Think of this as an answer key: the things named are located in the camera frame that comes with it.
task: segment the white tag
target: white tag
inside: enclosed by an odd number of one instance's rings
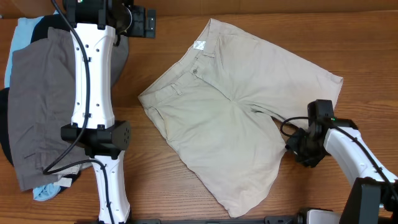
[[[65,170],[62,170],[62,171],[60,171],[60,172],[57,172],[57,174],[77,174],[77,173],[79,173],[79,171],[80,171],[80,167],[81,167],[81,165],[79,164],[79,165],[75,165],[75,166],[73,166],[73,167],[69,167],[69,168],[67,168],[67,169],[65,169]]]
[[[61,186],[61,187],[70,187],[72,185],[72,178],[62,177],[60,180],[55,182],[54,185]]]
[[[198,50],[203,50],[205,48],[206,41],[195,41],[193,43],[193,48]]]

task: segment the wood grain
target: wood grain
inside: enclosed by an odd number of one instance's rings
[[[57,0],[57,2],[60,6],[62,5],[62,0]],[[158,16],[362,12],[398,9],[396,0],[135,0],[134,4],[156,9]],[[53,12],[54,8],[49,0],[0,1],[0,14],[5,18],[38,17],[53,14]]]
[[[228,218],[163,140],[137,100],[138,94],[184,55],[209,18],[160,17],[156,39],[130,39],[126,67],[113,88],[113,106],[117,119],[132,124],[133,141],[124,171],[135,218]],[[344,77],[336,115],[353,119],[373,153],[398,174],[398,12],[228,15],[215,19]],[[3,71],[15,25],[14,20],[0,20]],[[91,169],[84,171],[72,188],[47,202],[35,202],[31,192],[19,192],[15,172],[2,154],[0,176],[0,223],[72,223],[98,215]],[[315,169],[306,169],[286,154],[269,196],[244,217],[294,214],[306,206],[341,212],[349,192],[348,181],[332,158],[325,158]]]

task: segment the wooden table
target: wooden table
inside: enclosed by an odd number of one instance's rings
[[[209,18],[160,17],[156,39],[130,39],[127,65],[113,88],[113,106],[117,119],[132,124],[133,141],[124,160],[124,175],[135,218],[228,218],[225,209],[166,144],[137,99],[182,57]],[[353,119],[373,153],[398,174],[398,12],[214,18],[344,77],[335,114]],[[16,20],[0,20],[0,76],[5,71],[16,24]],[[14,169],[1,153],[0,176],[0,223],[73,223],[98,216],[91,169],[84,171],[72,188],[47,202],[33,201],[32,192],[19,191]],[[307,206],[341,212],[350,189],[331,157],[315,169],[306,169],[291,155],[285,155],[269,196],[244,217],[294,214]]]

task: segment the stack of clothes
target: stack of clothes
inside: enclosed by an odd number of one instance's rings
[[[111,84],[120,77],[129,54],[128,38],[113,47]],[[75,103],[75,54],[72,35],[59,15],[21,18],[15,29],[0,92],[0,140],[14,166],[22,191],[48,200],[70,187],[82,169],[77,165],[53,175],[42,171],[68,146],[60,128],[71,122]],[[75,147],[55,167],[87,159]]]

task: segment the light blue cloth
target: light blue cloth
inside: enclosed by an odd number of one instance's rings
[[[33,199],[36,201],[44,202],[57,196],[61,186],[54,184],[47,184],[33,189]]]
[[[15,28],[14,36],[11,41],[10,54],[8,56],[6,75],[4,77],[4,86],[10,87],[10,76],[12,69],[12,53],[23,49],[30,44],[35,26],[42,20],[42,16],[35,19],[19,18],[18,26]]]

